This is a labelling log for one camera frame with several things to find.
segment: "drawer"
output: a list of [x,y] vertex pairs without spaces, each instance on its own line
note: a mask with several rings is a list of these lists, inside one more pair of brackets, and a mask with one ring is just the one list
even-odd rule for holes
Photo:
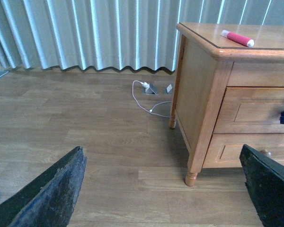
[[228,87],[214,134],[284,133],[284,88]]
[[230,87],[284,87],[284,63],[234,62]]
[[284,165],[284,134],[216,134],[209,145],[203,168],[241,167],[243,144],[261,151],[266,149],[271,158]]

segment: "white plug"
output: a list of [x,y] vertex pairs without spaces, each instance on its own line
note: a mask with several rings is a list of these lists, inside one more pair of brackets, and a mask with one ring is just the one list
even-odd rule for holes
[[148,84],[148,83],[146,83],[146,82],[144,82],[144,83],[140,82],[140,83],[141,83],[142,86],[145,88],[145,90],[147,90],[147,89],[150,88],[150,84]]

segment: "wooden furniture leg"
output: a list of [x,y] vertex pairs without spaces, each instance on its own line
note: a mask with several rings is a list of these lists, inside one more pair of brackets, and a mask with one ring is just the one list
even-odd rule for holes
[[185,184],[189,187],[194,186],[197,175],[198,173],[191,173],[188,171],[185,178]]

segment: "turned wooden leg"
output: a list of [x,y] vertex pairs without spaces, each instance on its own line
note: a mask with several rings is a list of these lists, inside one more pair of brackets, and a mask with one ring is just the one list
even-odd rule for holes
[[177,121],[176,121],[176,116],[175,115],[171,115],[169,118],[169,127],[171,129],[174,129],[176,127]]
[[185,178],[185,184],[189,187],[194,186],[198,173],[188,172]]

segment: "white cap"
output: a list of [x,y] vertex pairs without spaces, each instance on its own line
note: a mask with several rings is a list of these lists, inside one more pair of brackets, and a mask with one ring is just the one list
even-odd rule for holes
[[252,47],[255,44],[255,41],[253,39],[249,40],[247,43],[248,47]]
[[223,30],[222,32],[221,32],[221,35],[223,36],[223,37],[225,37],[225,38],[227,38],[227,35],[229,34],[229,31],[226,31],[226,30]]

